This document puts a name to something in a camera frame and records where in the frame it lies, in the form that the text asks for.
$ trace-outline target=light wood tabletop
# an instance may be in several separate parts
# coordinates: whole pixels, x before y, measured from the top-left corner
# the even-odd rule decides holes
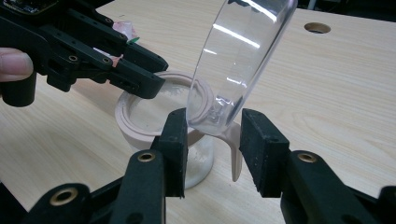
[[[116,0],[99,12],[132,21],[169,70],[193,73],[222,3]],[[331,30],[307,32],[309,22]],[[64,93],[40,76],[32,105],[0,104],[0,179],[26,209],[63,183],[95,190],[123,175],[132,150],[114,118],[121,93],[91,80]],[[244,107],[264,113],[291,150],[319,154],[377,197],[396,185],[396,23],[297,9]],[[167,222],[284,223],[279,199],[261,198],[245,164],[233,182],[230,150],[220,141],[214,150],[208,177],[185,199],[166,199]]]

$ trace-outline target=clear plastic cup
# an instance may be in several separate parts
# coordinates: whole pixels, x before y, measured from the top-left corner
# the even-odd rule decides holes
[[[186,107],[192,76],[182,72],[161,72],[156,75],[164,78],[165,83],[154,99],[141,99],[125,91],[116,107],[117,123],[134,153],[149,149],[154,137],[161,135],[169,113]],[[205,179],[214,160],[212,136],[189,128],[188,141],[185,189]]]
[[[248,98],[290,20],[297,0],[227,0],[196,66],[187,104],[190,127],[219,135]],[[210,86],[202,97],[197,78]]]

